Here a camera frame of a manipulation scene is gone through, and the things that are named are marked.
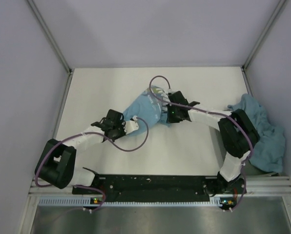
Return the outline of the light blue printed t-shirt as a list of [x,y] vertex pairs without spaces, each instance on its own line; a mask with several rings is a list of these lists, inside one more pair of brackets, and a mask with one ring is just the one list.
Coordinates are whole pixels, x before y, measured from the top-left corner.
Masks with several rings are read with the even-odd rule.
[[[151,90],[155,96],[160,99],[169,101],[167,93],[163,88],[158,86],[151,86]],[[124,120],[128,121],[134,116],[141,117],[152,128],[155,124],[163,124],[170,127],[167,123],[167,104],[153,97],[150,89],[143,91],[124,112]],[[130,133],[129,136],[136,136],[146,132],[146,126],[141,120],[137,120],[139,129]]]

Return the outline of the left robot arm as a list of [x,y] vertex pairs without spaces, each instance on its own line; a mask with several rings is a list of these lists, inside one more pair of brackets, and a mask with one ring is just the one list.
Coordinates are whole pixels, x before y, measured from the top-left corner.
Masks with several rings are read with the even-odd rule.
[[64,140],[54,138],[48,140],[35,168],[35,184],[38,179],[48,182],[44,187],[55,186],[65,188],[75,173],[76,156],[95,144],[106,140],[114,142],[125,135],[124,115],[115,110],[109,110],[106,117],[92,123],[82,132]]

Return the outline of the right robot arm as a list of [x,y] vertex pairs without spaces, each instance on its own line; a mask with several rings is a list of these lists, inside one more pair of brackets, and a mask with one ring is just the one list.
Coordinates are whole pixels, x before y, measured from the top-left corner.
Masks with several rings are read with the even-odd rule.
[[235,111],[207,110],[199,102],[189,103],[181,91],[168,93],[167,122],[183,120],[207,125],[220,133],[226,155],[217,174],[212,193],[228,193],[235,187],[247,158],[260,136],[242,109]]

